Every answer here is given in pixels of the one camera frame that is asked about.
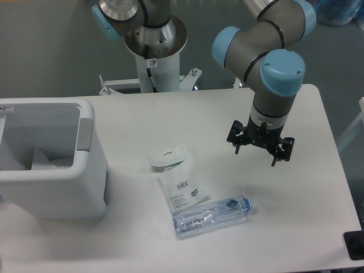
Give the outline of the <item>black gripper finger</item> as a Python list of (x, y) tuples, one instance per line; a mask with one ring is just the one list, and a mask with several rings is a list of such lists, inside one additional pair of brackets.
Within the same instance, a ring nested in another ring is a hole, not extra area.
[(271, 166), (274, 167), (276, 162), (290, 161), (295, 139), (293, 137), (286, 137), (279, 139), (267, 145), (266, 150), (273, 156)]
[(235, 120), (230, 128), (226, 141), (235, 148), (235, 154), (239, 153), (241, 146), (248, 145), (248, 135), (245, 134), (247, 127), (240, 121)]

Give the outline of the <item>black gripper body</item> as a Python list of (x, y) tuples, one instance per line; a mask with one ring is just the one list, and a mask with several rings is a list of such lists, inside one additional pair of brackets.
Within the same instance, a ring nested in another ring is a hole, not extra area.
[(284, 143), (281, 132), (284, 127), (284, 117), (271, 118), (263, 115), (249, 116), (244, 131), (244, 145), (252, 144), (260, 148), (275, 148)]

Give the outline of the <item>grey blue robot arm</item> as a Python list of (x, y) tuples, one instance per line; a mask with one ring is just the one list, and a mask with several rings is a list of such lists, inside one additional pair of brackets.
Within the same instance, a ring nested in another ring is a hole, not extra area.
[[(307, 36), (316, 13), (307, 1), (246, 1), (257, 23), (247, 31), (221, 30), (212, 56), (254, 91), (246, 125), (234, 121), (227, 141), (236, 149), (253, 145), (289, 161), (295, 140), (281, 133), (301, 88), (305, 62), (288, 47)], [(187, 43), (184, 23), (170, 1), (97, 1), (92, 14), (111, 40), (123, 38), (135, 56), (143, 93), (180, 91), (180, 52)]]

